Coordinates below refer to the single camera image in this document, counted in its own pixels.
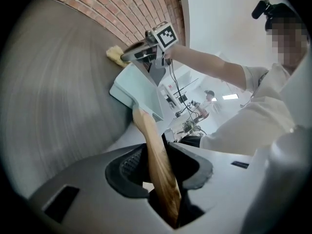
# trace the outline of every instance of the cable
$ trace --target cable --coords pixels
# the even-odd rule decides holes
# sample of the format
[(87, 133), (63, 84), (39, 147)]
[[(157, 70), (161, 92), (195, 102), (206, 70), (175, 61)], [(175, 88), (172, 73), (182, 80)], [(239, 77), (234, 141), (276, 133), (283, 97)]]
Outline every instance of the cable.
[(171, 59), (171, 64), (169, 65), (169, 72), (170, 72), (170, 76), (171, 76), (172, 80), (175, 82), (177, 91), (179, 92), (179, 95), (180, 95), (180, 97), (181, 97), (181, 99), (182, 99), (182, 102), (183, 102), (183, 104), (185, 105), (185, 107), (187, 108), (187, 110), (188, 110), (188, 112), (189, 112), (189, 114), (190, 114), (190, 117), (189, 117), (189, 118), (192, 119), (192, 122), (193, 122), (193, 124), (194, 124), (194, 127), (193, 127), (193, 128), (197, 128), (198, 130), (200, 130), (200, 131), (202, 131), (204, 134), (206, 134), (206, 132), (205, 132), (204, 130), (202, 130), (201, 128), (199, 128), (199, 127), (196, 125), (195, 121), (194, 121), (193, 118), (192, 118), (191, 112), (192, 112), (192, 113), (195, 113), (195, 114), (198, 114), (198, 113), (193, 112), (191, 109), (189, 109), (189, 107), (185, 104), (185, 101), (184, 101), (183, 98), (182, 98), (182, 95), (181, 95), (181, 92), (180, 92), (180, 89), (179, 89), (179, 85), (178, 85), (177, 80), (176, 80), (175, 70), (174, 70), (174, 64), (173, 64), (173, 60), (172, 60), (172, 59)]
[(199, 117), (199, 113), (198, 113), (198, 112), (195, 112), (195, 116), (196, 116), (196, 118)]

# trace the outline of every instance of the wooden spatula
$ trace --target wooden spatula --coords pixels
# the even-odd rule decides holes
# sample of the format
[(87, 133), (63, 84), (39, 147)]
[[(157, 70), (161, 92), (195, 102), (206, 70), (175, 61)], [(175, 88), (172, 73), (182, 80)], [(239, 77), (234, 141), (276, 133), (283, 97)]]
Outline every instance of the wooden spatula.
[(146, 140), (150, 178), (161, 204), (163, 218), (175, 228), (181, 194), (164, 143), (158, 135), (156, 122), (137, 105), (133, 108), (133, 121)]

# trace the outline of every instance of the ceiling light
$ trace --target ceiling light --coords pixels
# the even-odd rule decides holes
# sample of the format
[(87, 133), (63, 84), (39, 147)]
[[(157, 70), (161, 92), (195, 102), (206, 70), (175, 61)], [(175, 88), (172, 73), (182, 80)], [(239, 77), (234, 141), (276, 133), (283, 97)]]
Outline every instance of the ceiling light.
[(228, 96), (222, 96), (223, 99), (238, 99), (237, 94), (232, 94), (232, 95), (228, 95)]

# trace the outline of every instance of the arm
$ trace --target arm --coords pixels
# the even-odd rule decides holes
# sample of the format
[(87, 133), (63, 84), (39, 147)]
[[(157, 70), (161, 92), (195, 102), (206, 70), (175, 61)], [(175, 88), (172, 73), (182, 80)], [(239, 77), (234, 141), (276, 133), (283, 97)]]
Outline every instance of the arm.
[(169, 58), (177, 60), (198, 72), (219, 78), (246, 90), (245, 73), (238, 64), (226, 62), (217, 56), (202, 53), (178, 44), (170, 49), (168, 55)]

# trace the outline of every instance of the brushed metal surface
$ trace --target brushed metal surface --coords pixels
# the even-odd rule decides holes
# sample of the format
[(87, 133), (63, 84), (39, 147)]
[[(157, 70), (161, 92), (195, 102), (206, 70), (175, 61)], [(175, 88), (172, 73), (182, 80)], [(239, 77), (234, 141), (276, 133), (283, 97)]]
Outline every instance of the brushed metal surface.
[(1, 58), (2, 161), (18, 193), (111, 146), (132, 111), (109, 95), (113, 34), (54, 0), (33, 0)]

